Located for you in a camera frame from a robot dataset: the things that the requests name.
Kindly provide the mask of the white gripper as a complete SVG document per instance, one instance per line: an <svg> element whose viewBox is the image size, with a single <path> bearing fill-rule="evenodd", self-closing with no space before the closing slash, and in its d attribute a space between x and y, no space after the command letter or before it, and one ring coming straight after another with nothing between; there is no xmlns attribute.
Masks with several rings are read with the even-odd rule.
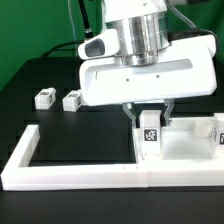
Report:
<svg viewBox="0 0 224 224"><path fill-rule="evenodd" d="M148 65L125 66L117 51L115 30L81 44L80 87L90 106L123 103L133 128L137 115L131 102L166 99L164 118L169 125L173 99L210 95L217 88L213 65L216 41L212 35L175 40L158 52L157 62Z"/></svg>

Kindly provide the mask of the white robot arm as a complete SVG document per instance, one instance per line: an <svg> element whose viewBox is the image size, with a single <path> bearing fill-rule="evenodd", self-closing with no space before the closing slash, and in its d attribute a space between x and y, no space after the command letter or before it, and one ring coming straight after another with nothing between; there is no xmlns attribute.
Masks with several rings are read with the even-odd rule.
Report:
<svg viewBox="0 0 224 224"><path fill-rule="evenodd" d="M176 98L212 94L217 37L181 14L189 0L102 0L99 35L78 48L79 78L90 106L162 102L165 118Z"/></svg>

